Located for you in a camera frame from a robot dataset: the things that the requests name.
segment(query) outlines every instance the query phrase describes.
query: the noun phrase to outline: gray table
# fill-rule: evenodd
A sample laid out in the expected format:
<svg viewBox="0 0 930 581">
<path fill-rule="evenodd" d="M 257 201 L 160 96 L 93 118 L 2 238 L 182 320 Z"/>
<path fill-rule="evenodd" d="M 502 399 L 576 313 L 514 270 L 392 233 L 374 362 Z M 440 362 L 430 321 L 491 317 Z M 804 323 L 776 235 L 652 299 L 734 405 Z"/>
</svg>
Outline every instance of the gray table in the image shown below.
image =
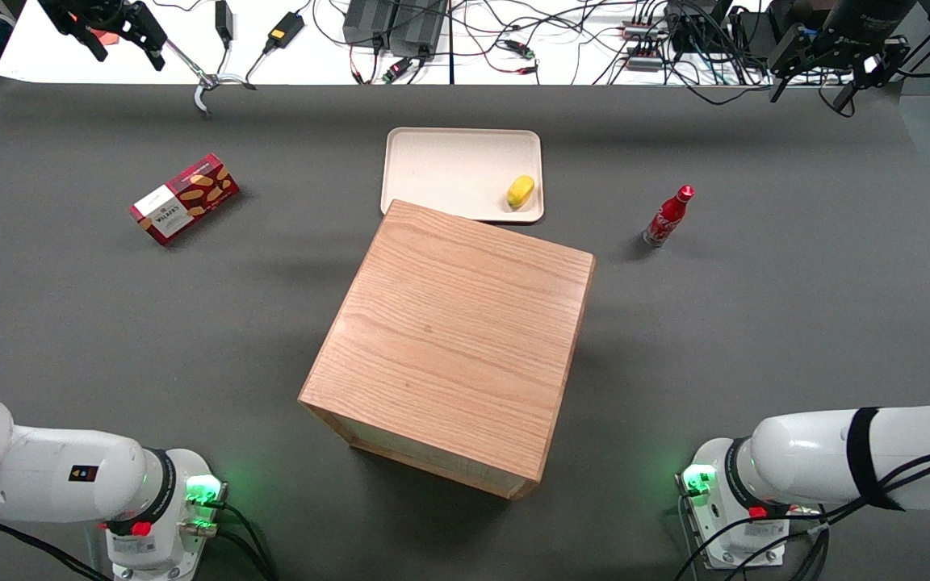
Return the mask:
<svg viewBox="0 0 930 581">
<path fill-rule="evenodd" d="M 857 96 L 852 120 L 794 90 L 727 107 L 631 87 L 211 102 L 204 122 L 186 87 L 0 80 L 0 400 L 20 424 L 197 449 L 285 579 L 668 580 L 672 474 L 705 439 L 930 403 L 930 189 L 888 96 Z M 535 130 L 547 214 L 517 229 L 598 258 L 545 481 L 514 504 L 351 451 L 295 401 L 400 125 Z M 127 206 L 210 151 L 245 193 L 158 247 Z M 687 220 L 636 250 L 682 183 Z M 80 526 L 23 528 L 87 554 Z M 201 571 L 253 576 L 222 541 Z M 0 536 L 0 579 L 68 575 Z M 929 512 L 843 522 L 823 578 L 930 579 Z"/>
</svg>

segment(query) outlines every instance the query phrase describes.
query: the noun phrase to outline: red box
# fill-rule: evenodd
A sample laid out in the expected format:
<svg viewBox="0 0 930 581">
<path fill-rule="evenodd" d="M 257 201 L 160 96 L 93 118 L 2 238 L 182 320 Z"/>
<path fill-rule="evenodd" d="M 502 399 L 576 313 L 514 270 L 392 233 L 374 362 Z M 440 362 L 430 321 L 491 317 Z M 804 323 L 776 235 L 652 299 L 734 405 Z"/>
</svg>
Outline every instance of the red box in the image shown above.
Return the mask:
<svg viewBox="0 0 930 581">
<path fill-rule="evenodd" d="M 239 194 L 239 186 L 213 153 L 128 208 L 128 213 L 160 244 Z"/>
</svg>

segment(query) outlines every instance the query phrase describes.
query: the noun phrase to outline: wooden box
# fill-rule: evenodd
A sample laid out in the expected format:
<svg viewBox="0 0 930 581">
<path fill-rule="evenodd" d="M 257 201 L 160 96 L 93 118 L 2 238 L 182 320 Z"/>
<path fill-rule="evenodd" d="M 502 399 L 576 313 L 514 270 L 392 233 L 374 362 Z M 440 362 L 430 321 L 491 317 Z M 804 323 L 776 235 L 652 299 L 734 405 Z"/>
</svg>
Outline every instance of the wooden box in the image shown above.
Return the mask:
<svg viewBox="0 0 930 581">
<path fill-rule="evenodd" d="M 517 499 L 543 474 L 593 270 L 394 202 L 299 401 L 350 445 Z"/>
</svg>

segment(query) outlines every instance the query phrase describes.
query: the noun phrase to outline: green light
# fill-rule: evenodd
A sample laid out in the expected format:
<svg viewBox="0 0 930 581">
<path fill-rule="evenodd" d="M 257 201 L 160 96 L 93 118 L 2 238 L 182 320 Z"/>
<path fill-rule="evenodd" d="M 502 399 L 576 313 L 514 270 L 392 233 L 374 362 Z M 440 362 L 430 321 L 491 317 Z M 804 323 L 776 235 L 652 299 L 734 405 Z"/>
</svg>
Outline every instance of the green light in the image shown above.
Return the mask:
<svg viewBox="0 0 930 581">
<path fill-rule="evenodd" d="M 210 503 L 218 500 L 220 494 L 221 481 L 211 474 L 189 477 L 185 481 L 185 500 L 191 500 L 193 503 Z"/>
<path fill-rule="evenodd" d="M 691 464 L 680 478 L 691 496 L 701 496 L 709 492 L 713 482 L 716 482 L 716 468 L 706 464 Z"/>
</svg>

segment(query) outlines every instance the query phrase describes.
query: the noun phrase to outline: plastic tray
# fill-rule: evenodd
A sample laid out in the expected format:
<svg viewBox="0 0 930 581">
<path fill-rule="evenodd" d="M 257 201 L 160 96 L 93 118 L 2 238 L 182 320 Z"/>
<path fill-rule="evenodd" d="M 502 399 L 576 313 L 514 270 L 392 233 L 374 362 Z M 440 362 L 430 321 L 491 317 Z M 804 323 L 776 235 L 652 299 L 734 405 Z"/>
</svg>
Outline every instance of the plastic tray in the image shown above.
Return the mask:
<svg viewBox="0 0 930 581">
<path fill-rule="evenodd" d="M 531 224 L 543 216 L 540 137 L 509 129 L 398 127 L 387 137 L 379 208 L 394 199 L 447 214 L 490 222 Z M 505 196 L 517 177 L 536 182 L 513 210 Z"/>
</svg>

